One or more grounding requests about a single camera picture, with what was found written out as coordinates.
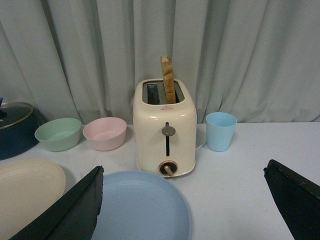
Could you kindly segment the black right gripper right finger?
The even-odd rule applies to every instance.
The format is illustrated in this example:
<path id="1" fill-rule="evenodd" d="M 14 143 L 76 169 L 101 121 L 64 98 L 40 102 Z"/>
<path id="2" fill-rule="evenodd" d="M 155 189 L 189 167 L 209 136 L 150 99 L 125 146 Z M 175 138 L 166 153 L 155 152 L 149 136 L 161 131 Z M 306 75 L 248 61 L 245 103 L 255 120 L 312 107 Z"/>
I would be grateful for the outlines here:
<path id="1" fill-rule="evenodd" d="M 271 159 L 263 169 L 273 200 L 295 240 L 320 238 L 320 186 Z"/>

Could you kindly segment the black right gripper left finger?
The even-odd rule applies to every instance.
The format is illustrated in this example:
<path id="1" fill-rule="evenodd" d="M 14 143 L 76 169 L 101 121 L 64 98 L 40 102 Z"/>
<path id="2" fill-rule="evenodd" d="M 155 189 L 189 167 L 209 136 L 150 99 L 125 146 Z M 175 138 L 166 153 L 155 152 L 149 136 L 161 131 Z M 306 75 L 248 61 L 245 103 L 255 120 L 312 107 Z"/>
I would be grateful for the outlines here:
<path id="1" fill-rule="evenodd" d="M 90 240 L 103 200 L 102 166 L 96 166 L 12 240 Z"/>

